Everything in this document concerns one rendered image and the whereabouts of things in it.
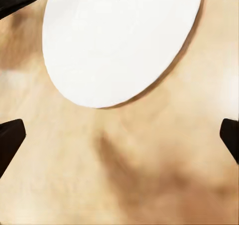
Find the saucer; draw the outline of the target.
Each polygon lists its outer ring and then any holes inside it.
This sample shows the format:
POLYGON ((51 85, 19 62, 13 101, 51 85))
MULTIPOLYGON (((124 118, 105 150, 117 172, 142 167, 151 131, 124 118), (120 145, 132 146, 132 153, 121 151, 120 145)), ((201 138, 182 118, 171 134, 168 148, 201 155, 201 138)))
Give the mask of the saucer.
POLYGON ((135 97, 172 63, 201 0, 48 0, 45 65, 65 98, 87 108, 135 97))

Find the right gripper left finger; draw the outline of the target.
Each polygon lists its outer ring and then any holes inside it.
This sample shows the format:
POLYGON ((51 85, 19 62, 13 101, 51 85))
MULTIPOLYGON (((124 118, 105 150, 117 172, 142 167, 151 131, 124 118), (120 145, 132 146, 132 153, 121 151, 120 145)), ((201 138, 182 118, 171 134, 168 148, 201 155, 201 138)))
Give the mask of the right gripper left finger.
POLYGON ((20 118, 0 124, 0 178, 25 138, 25 127, 20 118))

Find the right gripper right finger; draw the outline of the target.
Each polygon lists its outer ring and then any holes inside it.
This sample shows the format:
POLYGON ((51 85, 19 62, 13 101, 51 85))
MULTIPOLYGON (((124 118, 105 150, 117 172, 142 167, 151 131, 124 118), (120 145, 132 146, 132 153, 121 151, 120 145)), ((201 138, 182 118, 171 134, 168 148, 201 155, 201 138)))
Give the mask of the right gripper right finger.
POLYGON ((220 137, 239 165, 239 120, 225 118, 220 128, 220 137))

